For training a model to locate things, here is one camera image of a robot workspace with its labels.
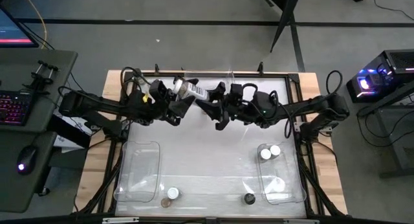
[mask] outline rgb keyboard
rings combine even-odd
[[[0,91],[0,124],[24,126],[32,101],[32,93]]]

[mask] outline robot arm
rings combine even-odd
[[[127,101],[122,104],[71,89],[71,92],[63,95],[59,112],[66,117],[82,117],[86,121],[102,127],[104,131],[107,130],[106,132],[109,134],[119,136],[122,123],[119,120],[109,120],[98,111],[121,115],[143,126],[150,125],[154,120],[163,120],[173,126],[178,126],[181,118],[185,116],[195,100],[195,97],[192,96],[179,99],[160,80],[155,80],[150,85],[149,94],[152,98],[141,90],[135,89],[128,96]]]
[[[243,89],[249,86],[256,89],[253,99],[243,100]],[[319,113],[312,122],[300,126],[302,137],[311,140],[317,138],[319,130],[349,116],[345,99],[336,93],[282,105],[278,101],[276,91],[267,94],[258,91],[254,84],[232,84],[227,95],[224,94],[225,90],[224,83],[221,82],[214,90],[208,91],[209,101],[195,101],[212,120],[219,121],[215,125],[217,130],[223,130],[230,120],[240,120],[245,125],[256,124],[260,128],[268,128],[282,119],[290,120],[300,115]]]

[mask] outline gray floor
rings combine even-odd
[[[277,21],[279,14],[263,0],[33,0],[44,17],[78,19],[168,19]],[[412,0],[377,0],[414,16]],[[35,17],[25,0],[6,0],[16,17]],[[296,21],[353,23],[410,23],[401,13],[381,10],[373,0],[300,0]],[[30,25],[42,33],[40,25]],[[155,26],[155,25],[47,25],[49,41],[57,49],[75,50],[79,58],[74,74],[83,88],[101,93],[108,69],[136,66],[142,69],[254,71],[260,61],[266,71],[298,71],[290,28],[269,53],[276,27]],[[318,75],[325,93],[325,77],[340,70],[348,81],[384,49],[412,49],[414,28],[298,27],[307,72]],[[351,117],[335,129],[333,144],[348,211],[357,218],[410,222],[414,220],[414,177],[380,179],[390,169],[387,150],[367,145]],[[78,186],[78,173],[56,172],[67,180],[49,178],[56,193],[35,198],[28,212],[0,214],[1,219],[53,216],[69,213]]]

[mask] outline white bottle cap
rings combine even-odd
[[[279,156],[280,154],[280,147],[273,145],[270,147],[270,152],[272,153],[273,156]]]
[[[175,81],[175,84],[174,84],[173,93],[178,94],[179,91],[180,91],[181,86],[182,86],[182,80],[177,79],[177,81]]]
[[[270,156],[272,156],[270,150],[268,149],[263,149],[260,151],[260,157],[264,160],[267,160],[270,158]]]
[[[168,189],[167,195],[170,199],[176,199],[180,195],[180,191],[178,190],[178,188],[172,187]]]

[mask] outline gray desk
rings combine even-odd
[[[76,52],[40,49],[0,49],[0,55],[0,89],[6,91],[18,91],[24,88],[22,84],[30,84],[30,73],[39,67],[38,60],[57,66],[59,71],[52,75],[53,84],[45,88],[53,102],[58,102],[58,87],[65,85],[78,56]],[[44,76],[49,74],[48,69],[41,72]],[[44,132],[54,109],[50,100],[39,98],[25,126],[0,126],[0,131]]]
[[[57,88],[69,77],[77,54],[75,52],[40,49],[0,49],[0,89],[18,91],[22,84],[30,84],[30,72],[38,68],[38,60],[58,66],[61,71],[52,78],[54,83],[46,87],[50,95],[38,98],[29,116],[27,125],[0,126],[0,211],[24,212],[33,193],[43,188],[49,174],[49,159],[56,133],[46,131],[55,109],[51,102],[58,102]],[[38,147],[36,166],[32,173],[19,175],[16,169],[17,156],[22,148],[32,143]]]

